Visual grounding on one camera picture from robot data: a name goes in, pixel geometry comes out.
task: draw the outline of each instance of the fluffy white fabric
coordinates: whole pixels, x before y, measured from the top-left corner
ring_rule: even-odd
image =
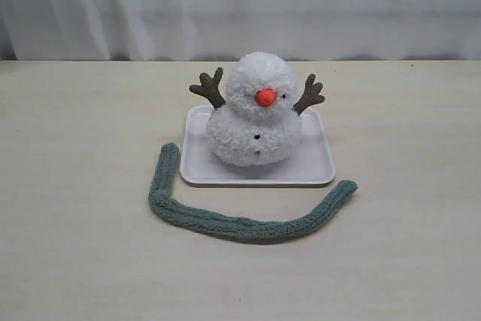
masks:
[[[230,107],[213,111],[207,122],[211,150],[225,163],[267,165],[290,157],[301,136],[301,117],[294,111],[272,123],[252,123]]]
[[[256,103],[259,90],[272,88],[277,99],[270,107]],[[279,56],[255,52],[244,56],[225,85],[225,101],[239,116],[255,123],[271,122],[287,115],[297,101],[296,79]]]
[[[270,107],[256,102],[259,90],[277,92]],[[211,150],[224,162],[266,165],[292,155],[301,136],[302,120],[293,111],[295,75],[286,62],[270,53],[242,58],[226,84],[226,104],[207,122]]]

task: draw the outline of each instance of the snowman plush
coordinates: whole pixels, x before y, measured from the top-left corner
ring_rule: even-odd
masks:
[[[308,107],[324,102],[321,83],[309,75],[297,100],[296,79],[279,56],[255,52],[244,56],[219,91],[223,70],[213,77],[200,74],[201,85],[189,90],[213,106],[207,121],[210,149],[236,166],[267,165],[290,157],[301,137],[302,117]]]

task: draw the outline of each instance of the white curtain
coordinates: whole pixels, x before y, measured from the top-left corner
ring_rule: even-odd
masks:
[[[0,0],[17,59],[481,59],[481,0]]]

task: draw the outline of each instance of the orange carrot nose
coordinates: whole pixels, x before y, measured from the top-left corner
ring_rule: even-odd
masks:
[[[259,90],[256,94],[257,104],[261,107],[271,106],[277,98],[277,93],[272,89]]]

